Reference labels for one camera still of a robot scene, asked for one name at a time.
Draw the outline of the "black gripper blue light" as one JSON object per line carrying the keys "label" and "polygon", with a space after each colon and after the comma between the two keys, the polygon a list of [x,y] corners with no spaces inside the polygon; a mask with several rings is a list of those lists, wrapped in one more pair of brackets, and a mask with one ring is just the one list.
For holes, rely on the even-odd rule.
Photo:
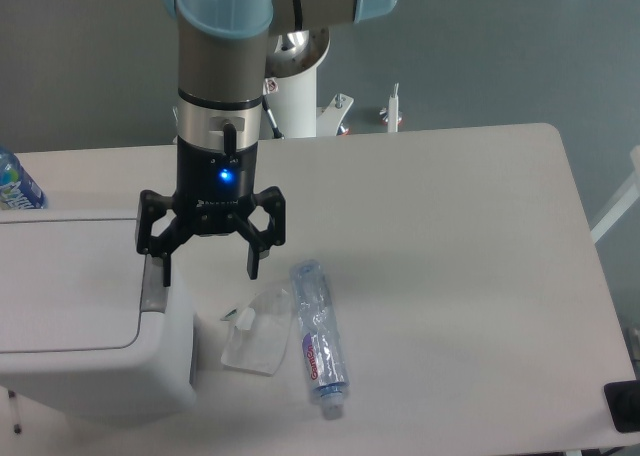
{"label": "black gripper blue light", "polygon": [[[179,139],[174,195],[152,190],[140,193],[136,251],[160,260],[164,287],[171,286],[172,254],[193,235],[240,234],[249,245],[247,273],[251,280],[257,279],[259,263],[270,249],[285,243],[286,200],[280,188],[271,186],[254,194],[257,154],[257,144],[227,155]],[[264,230],[250,221],[257,208],[268,215]],[[153,235],[155,223],[168,211],[175,217]]]}

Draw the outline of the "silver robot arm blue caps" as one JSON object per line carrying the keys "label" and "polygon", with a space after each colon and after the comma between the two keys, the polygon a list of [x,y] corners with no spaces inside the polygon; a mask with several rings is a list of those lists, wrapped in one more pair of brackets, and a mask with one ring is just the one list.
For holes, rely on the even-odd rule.
{"label": "silver robot arm blue caps", "polygon": [[162,285],[194,236],[240,235],[251,278],[285,242],[281,190],[254,188],[270,38],[381,17],[397,1],[168,0],[178,29],[176,188],[143,191],[136,226],[136,249]]}

